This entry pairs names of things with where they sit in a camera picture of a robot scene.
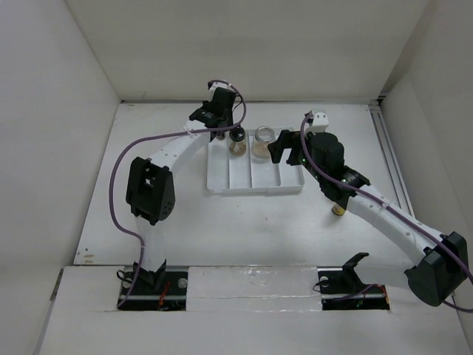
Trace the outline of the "wide glass jar metal rim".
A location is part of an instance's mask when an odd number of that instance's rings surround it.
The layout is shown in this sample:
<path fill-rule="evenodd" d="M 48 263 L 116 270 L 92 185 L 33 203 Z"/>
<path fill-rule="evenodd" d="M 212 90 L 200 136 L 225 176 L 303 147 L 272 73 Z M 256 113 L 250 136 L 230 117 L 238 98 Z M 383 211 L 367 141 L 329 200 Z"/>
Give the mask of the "wide glass jar metal rim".
<path fill-rule="evenodd" d="M 275 132 L 269 126 L 260 126 L 254 131 L 252 154 L 258 159 L 270 159 L 268 145 L 276 140 Z"/>

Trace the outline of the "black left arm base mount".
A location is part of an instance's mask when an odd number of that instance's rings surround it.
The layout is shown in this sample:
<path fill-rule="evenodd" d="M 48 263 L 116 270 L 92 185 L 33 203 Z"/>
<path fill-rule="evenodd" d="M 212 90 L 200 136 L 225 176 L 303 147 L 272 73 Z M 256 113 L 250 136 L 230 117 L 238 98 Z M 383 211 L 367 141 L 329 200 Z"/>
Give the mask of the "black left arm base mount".
<path fill-rule="evenodd" d="M 156 271 L 138 268 L 118 270 L 120 311 L 184 311 L 188 289 L 188 267 L 167 266 Z"/>

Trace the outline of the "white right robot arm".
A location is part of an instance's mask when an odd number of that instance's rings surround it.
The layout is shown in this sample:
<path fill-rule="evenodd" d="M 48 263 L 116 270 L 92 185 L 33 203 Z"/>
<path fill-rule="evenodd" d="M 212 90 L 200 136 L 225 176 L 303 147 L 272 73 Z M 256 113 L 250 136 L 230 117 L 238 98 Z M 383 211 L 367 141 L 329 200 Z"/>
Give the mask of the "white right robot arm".
<path fill-rule="evenodd" d="M 285 129 L 268 146 L 273 163 L 280 162 L 285 149 L 290 150 L 287 164 L 306 168 L 326 198 L 369 223 L 405 253 L 413 264 L 404 272 L 407 285 L 418 299 L 439 306 L 472 278 L 465 238 L 430 228 L 389 202 L 345 164 L 344 146 L 335 135 Z"/>

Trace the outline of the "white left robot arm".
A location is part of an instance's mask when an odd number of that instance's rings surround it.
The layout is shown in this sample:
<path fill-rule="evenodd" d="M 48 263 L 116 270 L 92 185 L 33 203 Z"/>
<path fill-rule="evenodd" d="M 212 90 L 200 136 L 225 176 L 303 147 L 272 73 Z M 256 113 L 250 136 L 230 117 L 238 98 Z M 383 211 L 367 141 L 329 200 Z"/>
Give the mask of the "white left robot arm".
<path fill-rule="evenodd" d="M 174 177 L 184 164 L 218 134 L 234 124 L 237 92 L 227 84 L 209 88 L 211 99 L 193 111 L 179 134 L 152 156 L 135 158 L 130 166 L 126 203 L 149 225 L 167 219 L 175 205 Z"/>

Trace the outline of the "black-capped glass condiment bottle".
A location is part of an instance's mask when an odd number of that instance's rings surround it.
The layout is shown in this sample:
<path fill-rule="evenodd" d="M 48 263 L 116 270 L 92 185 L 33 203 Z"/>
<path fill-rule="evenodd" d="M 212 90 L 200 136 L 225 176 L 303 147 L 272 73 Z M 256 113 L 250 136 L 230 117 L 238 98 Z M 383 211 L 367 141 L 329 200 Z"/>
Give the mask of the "black-capped glass condiment bottle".
<path fill-rule="evenodd" d="M 247 149 L 245 130 L 241 126 L 232 129 L 229 132 L 229 139 L 229 152 L 234 156 L 244 155 Z"/>

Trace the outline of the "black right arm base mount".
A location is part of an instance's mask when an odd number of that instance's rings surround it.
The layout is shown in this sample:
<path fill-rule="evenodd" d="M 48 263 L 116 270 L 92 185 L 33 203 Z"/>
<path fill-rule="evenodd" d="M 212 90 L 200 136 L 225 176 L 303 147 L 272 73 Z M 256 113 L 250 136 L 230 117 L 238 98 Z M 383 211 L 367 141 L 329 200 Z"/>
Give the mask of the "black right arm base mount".
<path fill-rule="evenodd" d="M 385 285 L 365 284 L 355 272 L 358 263 L 369 254 L 357 253 L 342 266 L 317 268 L 318 279 L 312 291 L 321 295 L 323 311 L 389 311 Z"/>

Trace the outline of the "small dark spice shaker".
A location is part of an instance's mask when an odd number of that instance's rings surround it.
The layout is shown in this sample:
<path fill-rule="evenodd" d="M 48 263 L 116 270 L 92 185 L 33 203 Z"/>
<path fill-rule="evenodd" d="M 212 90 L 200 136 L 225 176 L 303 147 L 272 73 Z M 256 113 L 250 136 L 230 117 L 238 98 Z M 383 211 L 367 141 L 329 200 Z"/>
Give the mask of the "small dark spice shaker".
<path fill-rule="evenodd" d="M 226 138 L 226 133 L 225 132 L 218 132 L 215 136 L 215 138 L 218 140 L 218 141 L 224 141 L 225 138 Z"/>

